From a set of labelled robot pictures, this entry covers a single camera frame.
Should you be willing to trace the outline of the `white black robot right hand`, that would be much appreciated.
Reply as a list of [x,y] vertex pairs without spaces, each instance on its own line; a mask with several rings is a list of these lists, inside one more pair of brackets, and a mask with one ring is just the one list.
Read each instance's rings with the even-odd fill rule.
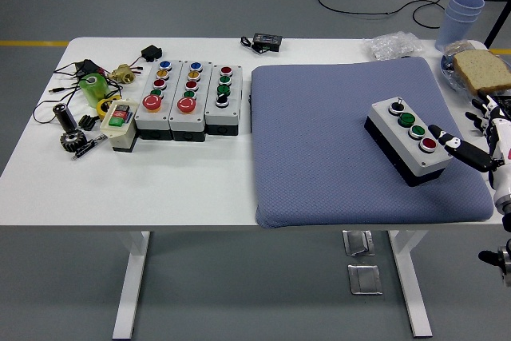
[[465,116],[483,133],[489,146],[488,152],[436,125],[429,125],[428,130],[447,153],[477,171],[489,174],[496,209],[506,216],[510,214],[510,119],[490,95],[482,90],[477,95],[478,99],[473,100],[473,105],[482,111],[483,117],[472,113]]

